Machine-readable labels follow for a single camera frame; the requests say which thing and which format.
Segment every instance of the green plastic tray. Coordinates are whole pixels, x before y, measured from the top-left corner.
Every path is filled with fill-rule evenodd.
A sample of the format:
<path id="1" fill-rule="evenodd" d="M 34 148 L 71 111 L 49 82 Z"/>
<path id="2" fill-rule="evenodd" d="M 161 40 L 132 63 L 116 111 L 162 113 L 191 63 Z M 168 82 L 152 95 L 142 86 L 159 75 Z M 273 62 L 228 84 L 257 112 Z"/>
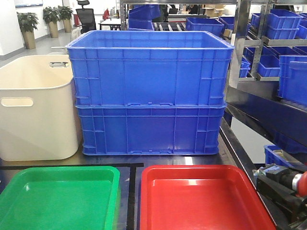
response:
<path id="1" fill-rule="evenodd" d="M 119 171 L 108 166 L 29 168 L 0 194 L 1 230 L 113 230 Z"/>

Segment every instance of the red plastic tray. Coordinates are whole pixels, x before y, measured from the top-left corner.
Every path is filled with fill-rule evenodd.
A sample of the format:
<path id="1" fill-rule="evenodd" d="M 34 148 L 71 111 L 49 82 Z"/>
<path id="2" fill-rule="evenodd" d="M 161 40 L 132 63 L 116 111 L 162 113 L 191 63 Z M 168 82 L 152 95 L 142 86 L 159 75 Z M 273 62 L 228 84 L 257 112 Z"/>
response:
<path id="1" fill-rule="evenodd" d="M 274 230 L 243 171 L 155 165 L 142 174 L 141 230 Z"/>

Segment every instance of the plant pot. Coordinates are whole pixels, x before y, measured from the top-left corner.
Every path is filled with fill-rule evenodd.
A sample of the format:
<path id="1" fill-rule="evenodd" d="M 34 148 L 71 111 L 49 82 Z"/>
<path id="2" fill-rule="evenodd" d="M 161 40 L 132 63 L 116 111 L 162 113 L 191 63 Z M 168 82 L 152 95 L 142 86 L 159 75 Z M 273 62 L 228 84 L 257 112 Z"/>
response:
<path id="1" fill-rule="evenodd" d="M 71 20 L 70 19 L 64 19 L 63 24 L 64 24 L 65 32 L 70 33 L 71 32 Z"/>
<path id="2" fill-rule="evenodd" d="M 48 27 L 49 27 L 51 37 L 59 37 L 57 23 L 49 22 Z"/>
<path id="3" fill-rule="evenodd" d="M 26 49 L 35 49 L 35 39 L 33 31 L 22 32 Z"/>

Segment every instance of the red knob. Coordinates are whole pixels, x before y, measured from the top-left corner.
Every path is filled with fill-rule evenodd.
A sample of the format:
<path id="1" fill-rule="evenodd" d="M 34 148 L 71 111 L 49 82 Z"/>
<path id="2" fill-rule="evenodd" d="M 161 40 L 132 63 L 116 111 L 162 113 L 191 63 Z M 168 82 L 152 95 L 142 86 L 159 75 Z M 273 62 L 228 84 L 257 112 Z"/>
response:
<path id="1" fill-rule="evenodd" d="M 297 183 L 297 193 L 300 197 L 307 196 L 307 172 L 304 172 Z"/>

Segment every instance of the blue plastic crate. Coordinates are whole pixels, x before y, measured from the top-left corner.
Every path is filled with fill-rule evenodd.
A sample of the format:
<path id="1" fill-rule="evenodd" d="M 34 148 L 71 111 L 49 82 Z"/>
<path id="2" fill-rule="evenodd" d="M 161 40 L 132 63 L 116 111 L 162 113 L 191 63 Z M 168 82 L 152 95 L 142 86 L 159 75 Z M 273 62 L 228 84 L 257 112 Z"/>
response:
<path id="1" fill-rule="evenodd" d="M 216 154 L 218 107 L 77 106 L 86 155 Z"/>
<path id="2" fill-rule="evenodd" d="M 258 73 L 263 77 L 279 76 L 279 59 L 272 55 L 261 56 L 258 65 Z"/>
<path id="3" fill-rule="evenodd" d="M 280 56 L 279 96 L 307 106 L 307 56 Z"/>
<path id="4" fill-rule="evenodd" d="M 252 13 L 250 24 L 255 28 L 259 28 L 260 25 L 260 13 Z"/>
<path id="5" fill-rule="evenodd" d="M 267 37 L 269 39 L 295 39 L 298 32 L 297 29 L 274 29 L 268 25 L 267 27 Z"/>
<path id="6" fill-rule="evenodd" d="M 235 27 L 235 17 L 219 17 L 219 21 L 224 24 L 222 33 L 224 33 L 225 29 L 233 30 Z"/>
<path id="7" fill-rule="evenodd" d="M 265 145 L 265 163 L 266 164 L 277 164 L 285 167 L 292 167 L 292 164 L 288 162 L 285 158 L 275 153 L 275 150 L 280 150 L 281 148 L 276 145 Z"/>
<path id="8" fill-rule="evenodd" d="M 129 30 L 154 31 L 151 20 L 129 19 Z"/>
<path id="9" fill-rule="evenodd" d="M 307 19 L 307 13 L 300 13 L 299 15 L 301 15 L 304 19 Z"/>
<path id="10" fill-rule="evenodd" d="M 233 46 L 209 32 L 97 30 L 67 49 L 77 104 L 224 103 Z"/>
<path id="11" fill-rule="evenodd" d="M 129 10 L 129 19 L 152 20 L 160 17 L 159 5 L 143 5 L 132 10 Z"/>
<path id="12" fill-rule="evenodd" d="M 296 36 L 302 39 L 307 39 L 307 20 L 302 20 L 298 28 L 299 31 Z"/>
<path id="13" fill-rule="evenodd" d="M 188 31 L 208 31 L 219 36 L 224 24 L 212 18 L 187 18 L 186 30 Z"/>
<path id="14" fill-rule="evenodd" d="M 248 75 L 249 70 L 250 70 L 250 62 L 243 57 L 241 62 L 239 77 L 245 78 Z"/>
<path id="15" fill-rule="evenodd" d="M 250 62 L 254 61 L 254 53 L 255 53 L 255 48 L 254 47 L 245 47 L 244 48 L 244 56 L 246 57 L 246 59 Z M 271 51 L 269 48 L 267 48 L 266 46 L 262 47 L 262 55 L 274 55 L 276 56 L 276 54 Z"/>
<path id="16" fill-rule="evenodd" d="M 307 46 L 294 46 L 293 50 L 301 55 L 307 55 Z"/>
<path id="17" fill-rule="evenodd" d="M 274 29 L 297 29 L 302 16 L 287 10 L 271 10 L 268 26 Z"/>
<path id="18" fill-rule="evenodd" d="M 270 47 L 271 51 L 273 51 L 277 56 L 280 55 L 299 55 L 298 52 L 291 49 L 287 46 L 277 46 L 277 47 Z"/>

